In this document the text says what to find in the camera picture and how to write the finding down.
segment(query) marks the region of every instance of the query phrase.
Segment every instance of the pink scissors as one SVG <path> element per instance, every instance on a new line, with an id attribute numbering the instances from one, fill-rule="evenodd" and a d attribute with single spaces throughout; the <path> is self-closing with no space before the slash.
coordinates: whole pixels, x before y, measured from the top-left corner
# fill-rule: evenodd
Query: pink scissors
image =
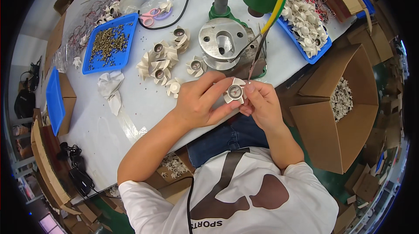
<path id="1" fill-rule="evenodd" d="M 154 24 L 154 17 L 160 14 L 160 8 L 153 8 L 148 13 L 140 14 L 139 18 L 143 21 L 143 25 L 150 27 Z"/>

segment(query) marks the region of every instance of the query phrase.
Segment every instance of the jeans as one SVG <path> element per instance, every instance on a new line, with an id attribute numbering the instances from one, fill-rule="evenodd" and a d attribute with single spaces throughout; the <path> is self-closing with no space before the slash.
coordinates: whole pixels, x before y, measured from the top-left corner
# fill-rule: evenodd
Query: jeans
<path id="1" fill-rule="evenodd" d="M 194 168 L 199 168 L 210 158 L 226 150 L 235 151 L 245 147 L 269 148 L 265 132 L 256 125 L 253 117 L 241 113 L 186 144 L 186 147 Z"/>

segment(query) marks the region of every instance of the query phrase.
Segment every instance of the white wall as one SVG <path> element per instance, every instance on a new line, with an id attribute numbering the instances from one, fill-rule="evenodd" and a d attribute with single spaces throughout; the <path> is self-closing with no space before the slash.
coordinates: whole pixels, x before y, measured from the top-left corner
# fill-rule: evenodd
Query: white wall
<path id="1" fill-rule="evenodd" d="M 60 19 L 54 10 L 56 0 L 35 0 L 22 25 L 20 34 L 48 40 Z"/>

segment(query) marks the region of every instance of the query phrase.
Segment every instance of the fingernail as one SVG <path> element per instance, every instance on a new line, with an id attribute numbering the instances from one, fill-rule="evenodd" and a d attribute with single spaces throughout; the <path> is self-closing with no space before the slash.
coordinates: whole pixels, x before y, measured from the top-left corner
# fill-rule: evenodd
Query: fingernail
<path id="1" fill-rule="evenodd" d="M 255 85 L 254 85 L 254 84 L 252 84 L 252 83 L 249 83 L 249 84 L 246 86 L 246 88 L 247 88 L 247 90 L 248 90 L 250 93 L 253 93 L 253 91 L 255 90 Z"/>

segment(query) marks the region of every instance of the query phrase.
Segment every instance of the purple scissors handle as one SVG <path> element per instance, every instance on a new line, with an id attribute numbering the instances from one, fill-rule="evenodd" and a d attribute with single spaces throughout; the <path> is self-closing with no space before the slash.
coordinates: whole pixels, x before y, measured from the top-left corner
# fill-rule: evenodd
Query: purple scissors handle
<path id="1" fill-rule="evenodd" d="M 169 12 L 164 12 L 161 15 L 157 15 L 154 17 L 155 20 L 163 20 L 166 19 L 170 16 L 170 14 L 172 13 L 173 7 L 170 8 Z"/>

